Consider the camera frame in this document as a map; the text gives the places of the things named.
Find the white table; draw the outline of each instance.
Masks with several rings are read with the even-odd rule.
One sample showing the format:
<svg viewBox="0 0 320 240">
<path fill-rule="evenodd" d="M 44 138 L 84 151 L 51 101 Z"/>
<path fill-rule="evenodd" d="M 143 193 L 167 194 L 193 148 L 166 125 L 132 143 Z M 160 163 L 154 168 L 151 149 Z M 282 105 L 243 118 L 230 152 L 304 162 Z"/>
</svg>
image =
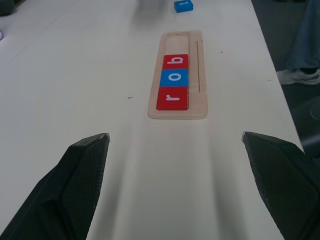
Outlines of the white table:
<svg viewBox="0 0 320 240">
<path fill-rule="evenodd" d="M 145 22 L 136 5 L 27 0 L 0 18 L 0 232 L 69 145 L 109 132 L 88 240 L 282 240 L 241 137 L 301 145 L 251 1 L 170 0 Z M 208 116 L 151 119 L 161 34 L 186 30 L 203 32 Z"/>
</svg>

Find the wooden tray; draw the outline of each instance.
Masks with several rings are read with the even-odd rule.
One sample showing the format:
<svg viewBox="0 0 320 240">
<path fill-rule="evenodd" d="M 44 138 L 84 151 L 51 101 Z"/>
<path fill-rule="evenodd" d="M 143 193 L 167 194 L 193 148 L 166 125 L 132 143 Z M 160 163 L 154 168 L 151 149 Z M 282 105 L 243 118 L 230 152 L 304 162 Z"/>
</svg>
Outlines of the wooden tray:
<svg viewBox="0 0 320 240">
<path fill-rule="evenodd" d="M 158 90 L 165 55 L 189 55 L 189 108 L 157 110 Z M 162 35 L 149 98 L 148 115 L 153 119 L 204 119 L 208 113 L 204 47 L 201 31 L 169 32 Z"/>
</svg>

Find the jeans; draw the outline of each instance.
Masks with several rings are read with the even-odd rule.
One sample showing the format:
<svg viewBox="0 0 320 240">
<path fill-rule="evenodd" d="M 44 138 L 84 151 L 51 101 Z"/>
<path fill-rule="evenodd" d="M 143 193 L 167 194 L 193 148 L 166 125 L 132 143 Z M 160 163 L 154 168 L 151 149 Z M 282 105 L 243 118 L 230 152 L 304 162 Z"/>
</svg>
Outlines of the jeans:
<svg viewBox="0 0 320 240">
<path fill-rule="evenodd" d="M 320 67 L 320 0 L 308 0 L 286 67 L 290 70 Z"/>
</svg>

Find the white letter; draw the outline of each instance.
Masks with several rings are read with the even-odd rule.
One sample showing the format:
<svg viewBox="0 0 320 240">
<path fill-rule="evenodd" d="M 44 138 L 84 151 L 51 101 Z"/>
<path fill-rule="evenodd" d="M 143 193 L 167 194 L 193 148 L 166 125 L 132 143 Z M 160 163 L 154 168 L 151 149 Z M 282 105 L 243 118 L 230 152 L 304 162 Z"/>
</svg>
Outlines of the white letter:
<svg viewBox="0 0 320 240">
<path fill-rule="evenodd" d="M 181 79 L 181 75 L 179 73 L 171 73 L 168 78 L 170 81 L 175 82 L 175 81 L 179 81 Z"/>
<path fill-rule="evenodd" d="M 167 101 L 179 101 L 180 98 L 179 97 L 170 97 L 170 95 L 167 95 L 165 100 L 167 100 Z"/>
<path fill-rule="evenodd" d="M 184 59 L 182 57 L 174 57 L 174 58 L 171 59 L 171 61 L 168 61 L 167 63 L 168 64 L 183 64 L 184 63 Z"/>
</svg>

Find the red letter tile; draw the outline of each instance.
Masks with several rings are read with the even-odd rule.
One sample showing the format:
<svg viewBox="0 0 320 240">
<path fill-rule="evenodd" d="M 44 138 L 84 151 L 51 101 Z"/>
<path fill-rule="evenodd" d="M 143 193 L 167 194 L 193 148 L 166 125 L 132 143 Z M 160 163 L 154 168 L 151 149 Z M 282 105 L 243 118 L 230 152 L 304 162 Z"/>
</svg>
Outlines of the red letter tile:
<svg viewBox="0 0 320 240">
<path fill-rule="evenodd" d="M 156 109 L 160 111 L 185 111 L 189 108 L 186 86 L 160 87 Z"/>
<path fill-rule="evenodd" d="M 165 55 L 162 69 L 188 69 L 188 54 Z"/>
</svg>

